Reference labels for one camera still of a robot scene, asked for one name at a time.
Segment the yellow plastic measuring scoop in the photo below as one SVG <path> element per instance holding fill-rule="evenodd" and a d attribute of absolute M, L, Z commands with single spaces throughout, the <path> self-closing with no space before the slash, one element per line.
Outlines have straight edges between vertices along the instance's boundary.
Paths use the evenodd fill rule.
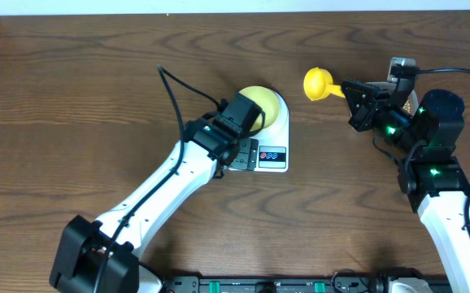
<path fill-rule="evenodd" d="M 303 90 L 311 101 L 325 99 L 330 95 L 345 97 L 341 86 L 334 85 L 332 75 L 323 68 L 312 68 L 306 73 Z"/>

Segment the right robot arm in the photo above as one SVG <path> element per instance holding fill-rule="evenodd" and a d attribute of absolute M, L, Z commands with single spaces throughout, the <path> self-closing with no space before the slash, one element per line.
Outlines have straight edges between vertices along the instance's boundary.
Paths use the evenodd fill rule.
<path fill-rule="evenodd" d="M 404 154 L 396 162 L 400 189 L 429 232 L 452 290 L 470 292 L 470 183 L 453 155 L 464 127 L 463 100 L 430 90 L 410 114 L 403 104 L 411 90 L 400 85 L 347 80 L 342 93 L 354 129 L 373 129 Z"/>

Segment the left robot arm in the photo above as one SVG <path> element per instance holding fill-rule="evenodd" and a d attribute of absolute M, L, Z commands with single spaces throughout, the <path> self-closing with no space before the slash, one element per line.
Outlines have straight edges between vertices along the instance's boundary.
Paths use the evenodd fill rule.
<path fill-rule="evenodd" d="M 184 201 L 220 177 L 257 134 L 221 116 L 181 124 L 170 155 L 129 197 L 94 221 L 75 216 L 65 226 L 50 285 L 71 293 L 160 292 L 161 278 L 141 264 L 141 255 Z"/>

